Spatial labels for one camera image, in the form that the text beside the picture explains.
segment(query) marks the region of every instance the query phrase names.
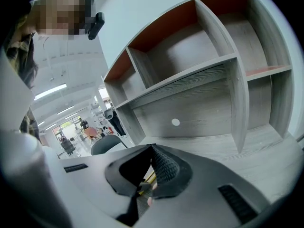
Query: display rack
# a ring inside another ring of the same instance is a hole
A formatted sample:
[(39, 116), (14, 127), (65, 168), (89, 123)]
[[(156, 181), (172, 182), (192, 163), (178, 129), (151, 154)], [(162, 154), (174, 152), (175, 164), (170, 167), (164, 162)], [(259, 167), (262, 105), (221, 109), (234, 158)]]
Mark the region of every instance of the display rack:
[(285, 138), (291, 70), (259, 0), (189, 0), (139, 32), (103, 80), (135, 144), (241, 153), (254, 146), (249, 136), (262, 142), (257, 129)]

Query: ceiling light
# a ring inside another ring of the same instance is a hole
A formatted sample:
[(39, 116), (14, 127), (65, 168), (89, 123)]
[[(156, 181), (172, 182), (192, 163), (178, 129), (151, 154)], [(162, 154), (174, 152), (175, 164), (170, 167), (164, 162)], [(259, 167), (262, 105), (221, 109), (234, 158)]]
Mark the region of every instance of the ceiling light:
[(49, 89), (49, 90), (47, 90), (47, 91), (45, 91), (45, 92), (43, 92), (43, 93), (41, 93), (39, 95), (36, 95), (34, 101), (36, 101), (36, 100), (38, 100), (38, 99), (40, 99), (40, 98), (42, 98), (42, 97), (44, 97), (44, 96), (46, 96), (46, 95), (48, 95), (50, 93), (53, 93), (53, 92), (55, 92), (57, 90), (66, 88), (66, 86), (67, 86), (66, 84), (59, 85), (59, 86), (57, 86), (55, 88), (52, 88), (52, 89)]
[(72, 114), (72, 115), (66, 117), (66, 119), (67, 119), (67, 118), (70, 118), (71, 116), (75, 116), (76, 114), (77, 114), (77, 113), (74, 113), (74, 114)]
[(50, 127), (48, 127), (46, 130), (49, 130), (51, 127), (54, 127), (55, 125), (56, 125), (56, 123), (51, 125)]
[(38, 126), (42, 125), (43, 123), (45, 123), (45, 121), (42, 121), (41, 123), (39, 123)]
[(57, 115), (59, 115), (59, 114), (61, 114), (61, 113), (65, 112), (65, 111), (67, 111), (67, 110), (69, 110), (69, 109), (72, 109), (73, 107), (74, 107), (74, 106), (70, 106), (69, 108), (67, 108), (67, 109), (65, 109), (65, 110), (63, 110), (63, 111), (58, 112), (58, 113), (57, 113)]

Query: window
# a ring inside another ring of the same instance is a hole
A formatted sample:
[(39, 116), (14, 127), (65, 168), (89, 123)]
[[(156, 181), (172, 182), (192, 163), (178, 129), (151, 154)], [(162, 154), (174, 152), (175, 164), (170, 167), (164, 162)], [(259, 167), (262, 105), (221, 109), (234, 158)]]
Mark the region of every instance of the window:
[(100, 89), (98, 91), (103, 100), (108, 100), (110, 98), (108, 92), (106, 91), (106, 88)]
[(61, 134), (63, 134), (67, 139), (75, 137), (77, 134), (75, 126), (78, 129), (81, 129), (79, 118), (80, 116), (78, 115), (77, 117), (74, 117), (71, 120), (62, 123), (60, 126), (53, 128), (53, 133), (56, 138), (59, 139)]

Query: black pants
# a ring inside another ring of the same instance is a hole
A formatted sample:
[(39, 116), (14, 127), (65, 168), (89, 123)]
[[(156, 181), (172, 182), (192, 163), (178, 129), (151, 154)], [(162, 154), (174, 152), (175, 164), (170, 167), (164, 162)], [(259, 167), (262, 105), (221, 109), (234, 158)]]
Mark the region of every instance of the black pants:
[(112, 119), (109, 120), (110, 124), (115, 128), (115, 130), (119, 133), (120, 136), (124, 136), (125, 132), (120, 125), (119, 119), (117, 116), (114, 116)]

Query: office chair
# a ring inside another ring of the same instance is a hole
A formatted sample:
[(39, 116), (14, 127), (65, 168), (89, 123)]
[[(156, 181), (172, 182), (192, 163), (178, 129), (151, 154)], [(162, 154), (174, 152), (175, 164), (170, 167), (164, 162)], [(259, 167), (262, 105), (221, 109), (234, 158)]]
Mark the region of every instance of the office chair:
[(115, 145), (122, 143), (126, 149), (128, 148), (123, 141), (116, 135), (107, 135), (102, 139), (98, 140), (91, 149), (91, 155), (104, 154)]

